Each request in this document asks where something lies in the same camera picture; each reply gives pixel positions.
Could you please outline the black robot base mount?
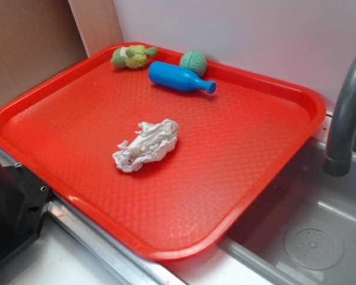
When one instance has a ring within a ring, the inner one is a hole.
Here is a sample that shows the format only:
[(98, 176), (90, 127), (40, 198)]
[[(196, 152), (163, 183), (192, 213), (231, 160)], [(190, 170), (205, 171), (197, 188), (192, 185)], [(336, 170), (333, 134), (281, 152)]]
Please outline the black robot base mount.
[(27, 167), (0, 164), (0, 267), (39, 238), (50, 195)]

